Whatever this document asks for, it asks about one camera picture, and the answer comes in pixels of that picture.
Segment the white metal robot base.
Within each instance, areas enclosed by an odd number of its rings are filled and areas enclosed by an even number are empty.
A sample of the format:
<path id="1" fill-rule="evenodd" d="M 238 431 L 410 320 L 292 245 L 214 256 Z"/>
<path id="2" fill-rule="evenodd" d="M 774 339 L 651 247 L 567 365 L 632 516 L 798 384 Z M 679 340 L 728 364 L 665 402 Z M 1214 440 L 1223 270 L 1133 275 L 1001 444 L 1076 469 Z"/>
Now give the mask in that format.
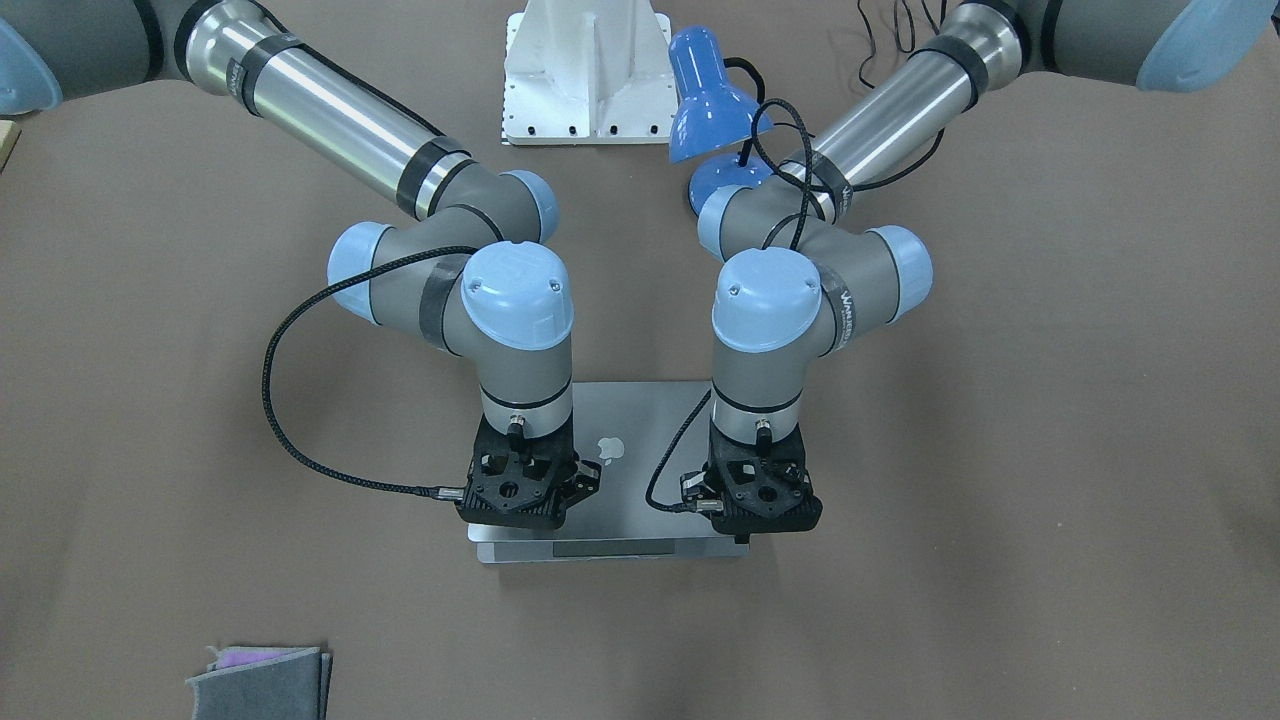
<path id="1" fill-rule="evenodd" d="M 506 22 L 504 143 L 667 145 L 671 38 L 649 1 L 530 1 Z"/>

